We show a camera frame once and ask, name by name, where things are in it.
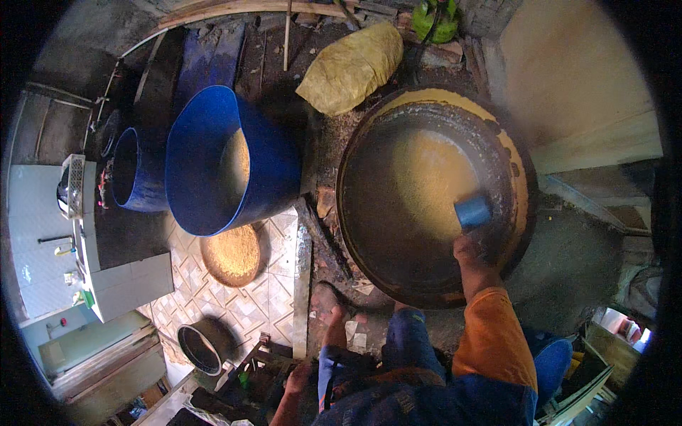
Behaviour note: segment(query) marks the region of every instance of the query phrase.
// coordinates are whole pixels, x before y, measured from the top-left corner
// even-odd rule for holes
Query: round woven tray
[[[261,260],[258,236],[251,225],[201,239],[206,269],[228,287],[244,287],[256,277]]]

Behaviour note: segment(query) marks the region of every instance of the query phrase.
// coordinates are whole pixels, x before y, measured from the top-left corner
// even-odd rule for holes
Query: tiled floor
[[[251,350],[261,331],[269,333],[275,343],[292,346],[296,210],[290,208],[253,226],[261,246],[258,273],[247,286],[229,288],[206,271],[199,238],[182,230],[168,213],[165,228],[175,292],[138,311],[174,341],[180,325],[192,324],[204,315],[220,318],[229,324],[239,345],[239,359],[232,362]]]

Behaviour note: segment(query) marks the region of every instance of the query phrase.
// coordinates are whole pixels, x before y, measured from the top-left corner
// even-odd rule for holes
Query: plastic bag
[[[343,114],[385,85],[401,59],[398,30],[372,25],[322,49],[296,93],[323,114]]]

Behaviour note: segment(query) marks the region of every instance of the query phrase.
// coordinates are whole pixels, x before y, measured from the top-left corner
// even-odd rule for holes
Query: blue shorts
[[[436,353],[426,332],[426,317],[418,309],[404,308],[393,314],[388,323],[386,344],[382,348],[384,371],[403,367],[430,369],[445,381],[445,368],[436,358]],[[337,346],[323,346],[320,351],[320,369],[317,382],[317,397],[323,407],[329,381],[338,386],[353,378],[376,374],[373,362],[366,356]]]

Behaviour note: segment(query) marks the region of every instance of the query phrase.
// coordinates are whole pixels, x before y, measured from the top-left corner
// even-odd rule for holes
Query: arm
[[[464,335],[452,359],[452,373],[479,374],[530,386],[537,392],[535,364],[512,302],[499,274],[477,255],[477,246],[470,238],[455,240],[454,256],[460,263],[467,307]]]
[[[270,426],[284,426],[296,424],[296,414],[298,411],[298,403],[301,399],[301,392],[308,383],[308,376],[310,375],[310,364],[300,364],[289,375],[286,381],[286,388],[284,396],[277,407],[277,412],[270,422]]]

